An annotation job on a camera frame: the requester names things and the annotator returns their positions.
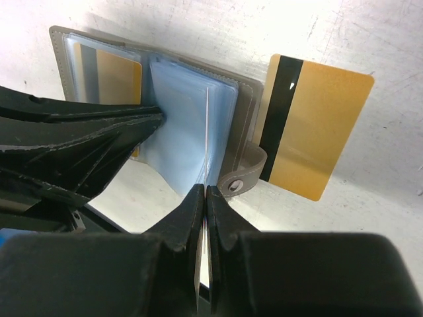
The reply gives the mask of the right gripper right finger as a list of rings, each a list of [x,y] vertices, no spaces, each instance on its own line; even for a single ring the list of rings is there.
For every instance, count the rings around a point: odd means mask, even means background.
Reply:
[[[262,232],[207,188],[210,304],[217,316],[421,316],[401,255],[384,236]]]

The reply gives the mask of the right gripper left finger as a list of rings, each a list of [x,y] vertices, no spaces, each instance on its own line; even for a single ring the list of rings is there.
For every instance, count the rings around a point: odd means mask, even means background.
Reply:
[[[204,186],[143,234],[21,234],[1,247],[2,316],[193,316]]]

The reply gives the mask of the grey card holder wallet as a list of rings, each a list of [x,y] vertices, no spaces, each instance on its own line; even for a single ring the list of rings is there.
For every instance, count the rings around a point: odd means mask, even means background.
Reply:
[[[49,30],[65,99],[76,101],[73,48],[80,43],[141,63],[142,106],[157,106],[163,125],[134,152],[178,194],[203,184],[206,88],[210,88],[208,186],[225,197],[253,188],[266,162],[266,152],[252,142],[252,127],[262,96],[262,84],[169,50],[100,38],[86,32],[52,26]]]

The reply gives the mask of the gold card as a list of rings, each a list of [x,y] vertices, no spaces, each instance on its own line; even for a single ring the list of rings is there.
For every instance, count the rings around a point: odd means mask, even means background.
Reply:
[[[205,121],[205,155],[204,155],[204,197],[207,195],[207,182],[208,182],[208,148],[209,148],[209,113],[210,113],[210,88],[206,88],[206,121]],[[200,284],[209,289],[210,275],[208,263],[208,224],[206,215],[204,215],[202,223],[202,261],[200,264]]]
[[[78,102],[141,103],[142,66],[134,57],[74,43],[73,79]]]
[[[260,179],[320,200],[374,85],[371,75],[274,54],[253,141]]]

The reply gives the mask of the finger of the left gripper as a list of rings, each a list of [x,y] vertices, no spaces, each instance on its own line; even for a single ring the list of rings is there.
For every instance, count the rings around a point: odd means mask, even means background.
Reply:
[[[1,89],[1,199],[84,205],[164,121],[156,106],[100,105]]]

